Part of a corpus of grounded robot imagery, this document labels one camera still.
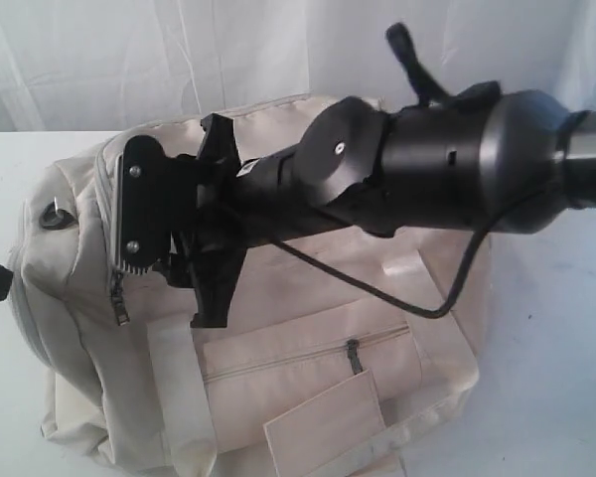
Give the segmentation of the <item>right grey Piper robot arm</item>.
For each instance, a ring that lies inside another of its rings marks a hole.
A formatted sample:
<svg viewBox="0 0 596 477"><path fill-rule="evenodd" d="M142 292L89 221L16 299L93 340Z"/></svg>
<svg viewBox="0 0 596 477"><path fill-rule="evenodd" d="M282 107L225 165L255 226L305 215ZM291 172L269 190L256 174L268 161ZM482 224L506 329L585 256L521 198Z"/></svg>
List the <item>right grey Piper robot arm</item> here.
<svg viewBox="0 0 596 477"><path fill-rule="evenodd" d="M195 325L226 324L246 252L264 244L357 227L381 239L401 228L472 237L444 302L434 309L379 298L416 316L445 316L484 238L533 234L566 209L596 209L596 110L551 96L452 97L395 114L348 97L327 107L300 141L236 164L222 116L209 118L193 182L202 194L191 227L175 236L164 272L191 288Z"/></svg>

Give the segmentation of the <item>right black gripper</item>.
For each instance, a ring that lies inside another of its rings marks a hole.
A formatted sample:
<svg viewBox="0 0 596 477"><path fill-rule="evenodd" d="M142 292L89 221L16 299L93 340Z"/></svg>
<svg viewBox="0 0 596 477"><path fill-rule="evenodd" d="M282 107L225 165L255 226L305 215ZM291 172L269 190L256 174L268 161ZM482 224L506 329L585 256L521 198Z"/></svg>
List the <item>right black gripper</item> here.
<svg viewBox="0 0 596 477"><path fill-rule="evenodd" d="M218 329L227 325L248 249L323 233L328 220L300 197L292 176L297 145L242 162L232 119L213 113L201 126L198 153L176 159L192 172L183 182L188 196L171 205L179 221L168 282L194 289L192 327Z"/></svg>

